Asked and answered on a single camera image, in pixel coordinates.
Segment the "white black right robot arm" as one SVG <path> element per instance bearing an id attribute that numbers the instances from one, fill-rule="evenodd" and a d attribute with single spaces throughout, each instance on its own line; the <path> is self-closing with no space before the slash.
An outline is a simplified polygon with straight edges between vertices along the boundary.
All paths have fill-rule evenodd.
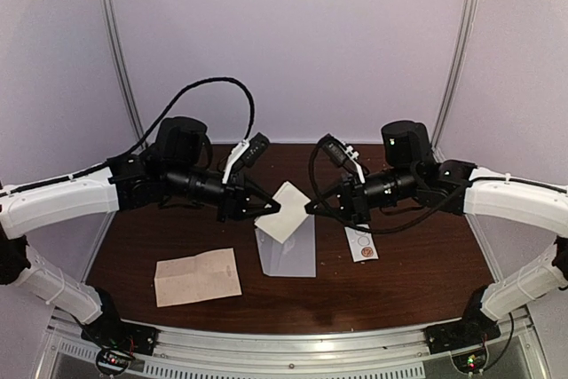
<path id="1" fill-rule="evenodd" d="M 381 129 L 388 169 L 367 173 L 358 152 L 330 134 L 313 149 L 314 197 L 307 214 L 331 217 L 353 231 L 401 233 L 438 212 L 507 219 L 555 234 L 536 259 L 508 278 L 475 290 L 461 318 L 426 329 L 431 351 L 484 343 L 497 323 L 554 289 L 567 288 L 567 188 L 513 177 L 472 162 L 434 158 L 427 128 L 400 120 Z"/>

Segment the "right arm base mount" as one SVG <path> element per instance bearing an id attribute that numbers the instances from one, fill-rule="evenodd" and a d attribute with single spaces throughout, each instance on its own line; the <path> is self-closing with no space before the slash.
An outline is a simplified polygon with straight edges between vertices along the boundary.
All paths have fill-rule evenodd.
<path id="1" fill-rule="evenodd" d="M 501 336 L 498 326 L 481 329 L 473 323 L 460 320 L 428 326 L 424 329 L 430 354 L 457 351 L 470 346 L 479 346 Z"/>

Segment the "grey envelope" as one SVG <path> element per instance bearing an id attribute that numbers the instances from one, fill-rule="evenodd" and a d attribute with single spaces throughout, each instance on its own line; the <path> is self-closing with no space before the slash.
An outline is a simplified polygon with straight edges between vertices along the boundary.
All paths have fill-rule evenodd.
<path id="1" fill-rule="evenodd" d="M 262 272 L 268 277 L 315 278 L 315 219 L 308 216 L 283 243 L 256 229 L 256 244 Z"/>

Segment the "beige ornate letter sheet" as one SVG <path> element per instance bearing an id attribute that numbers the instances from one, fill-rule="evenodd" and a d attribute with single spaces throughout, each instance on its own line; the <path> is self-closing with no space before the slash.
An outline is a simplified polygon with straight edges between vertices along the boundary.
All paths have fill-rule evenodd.
<path id="1" fill-rule="evenodd" d="M 289 181 L 272 198 L 279 203 L 280 211 L 259 217 L 255 226 L 278 243 L 284 243 L 308 217 L 304 206 L 310 199 Z"/>

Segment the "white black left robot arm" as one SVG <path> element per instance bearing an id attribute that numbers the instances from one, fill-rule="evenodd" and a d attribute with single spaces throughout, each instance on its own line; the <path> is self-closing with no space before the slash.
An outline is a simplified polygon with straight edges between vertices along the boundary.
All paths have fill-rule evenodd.
<path id="1" fill-rule="evenodd" d="M 92 170 L 7 186 L 1 192 L 1 283 L 22 287 L 72 315 L 92 340 L 118 347 L 129 333 L 112 297 L 78 282 L 33 249 L 30 231 L 78 217 L 144 208 L 164 208 L 175 197 L 191 208 L 216 208 L 217 221 L 241 221 L 280 211 L 280 204 L 243 174 L 269 146 L 257 133 L 230 152 L 225 170 L 213 172 L 198 161 L 210 148 L 207 126 L 193 118 L 171 117 L 140 154 L 121 154 Z"/>

